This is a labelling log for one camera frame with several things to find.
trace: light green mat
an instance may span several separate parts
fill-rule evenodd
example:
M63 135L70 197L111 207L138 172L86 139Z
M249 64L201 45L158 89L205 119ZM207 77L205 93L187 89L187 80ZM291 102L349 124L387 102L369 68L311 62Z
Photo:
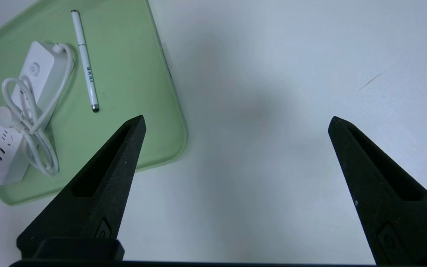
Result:
M70 10L79 10L100 112L93 113L79 60ZM55 177L29 167L24 179L0 186L17 205L57 193L126 120L144 115L146 137L138 171L176 159L187 128L146 0L43 0L0 29L1 82L17 77L32 41L66 43L75 68L46 130L60 162Z

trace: stylus pen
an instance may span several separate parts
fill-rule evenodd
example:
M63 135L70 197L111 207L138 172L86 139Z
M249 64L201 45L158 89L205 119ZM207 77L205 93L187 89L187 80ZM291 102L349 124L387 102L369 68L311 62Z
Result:
M85 73L85 80L87 81L88 97L90 98L93 112L98 112L100 108L98 108L95 83L93 82L92 68L90 67L90 60L88 59L88 51L85 44L85 36L83 35L80 13L78 10L72 10L71 13L75 34L77 35L78 50L80 51L80 58L82 59L83 73Z

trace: white table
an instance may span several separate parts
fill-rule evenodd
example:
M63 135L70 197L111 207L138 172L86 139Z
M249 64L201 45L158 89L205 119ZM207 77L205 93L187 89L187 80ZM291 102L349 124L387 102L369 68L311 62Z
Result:
M0 25L31 2L0 0ZM125 259L373 264L327 127L427 188L427 0L150 3L189 144L136 174ZM0 266L51 199L0 202Z

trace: power strip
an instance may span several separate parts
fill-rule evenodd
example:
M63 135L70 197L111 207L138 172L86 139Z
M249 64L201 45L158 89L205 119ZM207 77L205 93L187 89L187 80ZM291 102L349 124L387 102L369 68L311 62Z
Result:
M34 94L40 113L54 97L67 62L63 50L53 47L53 44L32 42L19 74L19 79ZM15 85L11 99L21 110L27 110L28 117L31 117L27 97L18 85ZM42 129L46 129L49 119L42 124ZM22 151L22 140L23 135L14 128L0 126L0 185L21 181L29 167Z

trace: white cable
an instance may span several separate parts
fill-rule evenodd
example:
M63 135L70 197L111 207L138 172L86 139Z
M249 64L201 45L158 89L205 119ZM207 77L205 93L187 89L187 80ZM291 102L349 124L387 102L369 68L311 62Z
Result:
M41 115L38 114L39 109L37 108L36 101L34 100L34 95L32 94L31 90L27 88L23 81L17 78L6 78L1 85L3 97L10 110L15 115L12 116L11 126L24 135L24 138L22 140L22 149L24 155L27 157L27 160L32 166L36 167L37 169L40 169L40 171L42 171L43 174L45 174L46 176L54 176L58 173L59 162L57 160L57 155L54 151L54 148L52 147L52 144L46 137L43 129L41 129L41 125L51 117L53 111L55 110L57 102L59 101L59 98L65 89L73 66L72 51L70 47L65 44L55 44L54 48L56 48L56 46L63 48L67 53L66 69L62 78L62 82L54 98L52 98L46 110ZM19 107L16 106L12 101L9 91L7 89L9 83L12 82L16 83L19 86L20 90L22 90L22 92L27 96L29 108L32 113L32 118L27 118L24 115L23 111L21 111L21 109L19 109ZM42 161L39 152L37 151L37 146L39 144L41 145L42 151L44 152L46 162Z

